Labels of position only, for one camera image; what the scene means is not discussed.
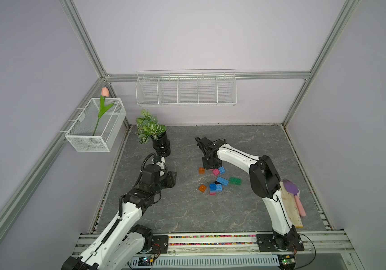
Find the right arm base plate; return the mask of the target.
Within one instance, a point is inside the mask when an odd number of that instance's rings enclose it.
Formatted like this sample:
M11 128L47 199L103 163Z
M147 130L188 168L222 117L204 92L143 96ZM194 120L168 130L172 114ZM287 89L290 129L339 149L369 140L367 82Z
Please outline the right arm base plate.
M257 245L260 252L302 252L303 241L298 234L274 235L257 234Z

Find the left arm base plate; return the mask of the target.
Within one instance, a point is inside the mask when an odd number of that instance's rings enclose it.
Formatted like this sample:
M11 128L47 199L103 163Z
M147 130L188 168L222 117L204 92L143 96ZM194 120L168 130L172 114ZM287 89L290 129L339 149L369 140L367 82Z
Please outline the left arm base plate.
M168 235L153 235L145 238L141 254L167 254L169 248Z

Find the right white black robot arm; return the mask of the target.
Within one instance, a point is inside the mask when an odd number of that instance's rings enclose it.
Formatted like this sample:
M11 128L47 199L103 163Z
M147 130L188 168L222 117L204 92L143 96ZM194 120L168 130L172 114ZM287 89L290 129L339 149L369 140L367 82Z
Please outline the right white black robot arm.
M262 199L271 218L277 249L287 250L299 243L295 226L283 204L280 176L269 156L247 154L230 146L223 138L211 141L196 137L195 140L203 153L205 169L218 169L227 162L248 173L252 191Z

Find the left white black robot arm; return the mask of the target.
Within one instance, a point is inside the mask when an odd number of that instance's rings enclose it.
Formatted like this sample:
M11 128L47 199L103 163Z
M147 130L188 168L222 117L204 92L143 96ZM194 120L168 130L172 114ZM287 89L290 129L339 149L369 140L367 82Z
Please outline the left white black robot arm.
M176 184L163 157L143 165L134 187L119 198L119 210L103 232L78 257L68 257L63 270L121 270L134 255L152 249L152 229L138 225L145 211L157 203L163 189Z

